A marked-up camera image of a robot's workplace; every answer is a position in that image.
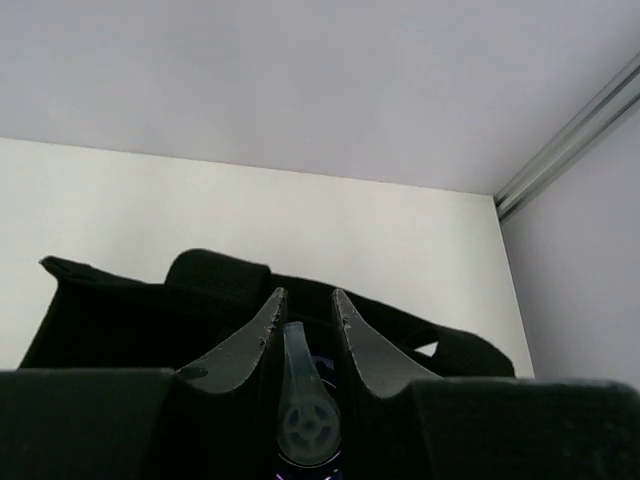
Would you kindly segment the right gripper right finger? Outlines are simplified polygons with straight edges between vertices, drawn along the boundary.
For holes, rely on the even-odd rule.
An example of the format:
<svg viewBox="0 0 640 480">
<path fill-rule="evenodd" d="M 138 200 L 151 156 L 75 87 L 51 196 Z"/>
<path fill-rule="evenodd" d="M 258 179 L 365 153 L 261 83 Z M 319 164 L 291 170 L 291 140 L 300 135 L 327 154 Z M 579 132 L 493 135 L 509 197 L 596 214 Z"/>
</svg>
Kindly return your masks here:
<svg viewBox="0 0 640 480">
<path fill-rule="evenodd" d="M 347 479 L 635 479 L 639 394 L 610 381 L 443 378 L 332 296 Z"/>
</svg>

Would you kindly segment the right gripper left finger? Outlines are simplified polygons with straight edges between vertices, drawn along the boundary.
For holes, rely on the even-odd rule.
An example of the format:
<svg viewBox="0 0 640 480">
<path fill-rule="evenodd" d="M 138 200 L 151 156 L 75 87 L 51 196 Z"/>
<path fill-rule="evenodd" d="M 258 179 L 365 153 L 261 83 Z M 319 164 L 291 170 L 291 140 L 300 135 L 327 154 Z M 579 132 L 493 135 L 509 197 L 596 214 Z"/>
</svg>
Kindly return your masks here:
<svg viewBox="0 0 640 480">
<path fill-rule="evenodd" d="M 5 479 L 271 479 L 287 295 L 179 370 L 1 376 Z"/>
</svg>

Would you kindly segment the orange bottle white pump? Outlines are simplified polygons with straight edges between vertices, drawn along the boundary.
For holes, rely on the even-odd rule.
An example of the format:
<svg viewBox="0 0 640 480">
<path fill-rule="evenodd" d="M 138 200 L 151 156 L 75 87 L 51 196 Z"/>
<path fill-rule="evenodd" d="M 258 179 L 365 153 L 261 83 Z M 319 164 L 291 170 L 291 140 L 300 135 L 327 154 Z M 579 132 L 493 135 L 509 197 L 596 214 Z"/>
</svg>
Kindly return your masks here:
<svg viewBox="0 0 640 480">
<path fill-rule="evenodd" d="M 341 413 L 335 362 L 307 340 L 301 322 L 283 329 L 283 378 L 276 417 L 277 479 L 341 479 Z"/>
</svg>

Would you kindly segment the black canvas bag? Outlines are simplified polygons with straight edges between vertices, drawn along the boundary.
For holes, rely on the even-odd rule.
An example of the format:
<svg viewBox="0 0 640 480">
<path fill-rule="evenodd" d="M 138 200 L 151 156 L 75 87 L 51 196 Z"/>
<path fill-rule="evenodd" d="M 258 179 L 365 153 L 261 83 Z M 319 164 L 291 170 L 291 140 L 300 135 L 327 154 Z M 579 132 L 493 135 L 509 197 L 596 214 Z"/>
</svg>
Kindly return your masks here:
<svg viewBox="0 0 640 480">
<path fill-rule="evenodd" d="M 481 337 L 341 287 L 202 249 L 181 253 L 161 284 L 48 256 L 57 289 L 25 369 L 170 368 L 231 391 L 259 372 L 272 332 L 304 326 L 340 374 L 392 394 L 414 380 L 511 378 L 512 361 Z"/>
</svg>

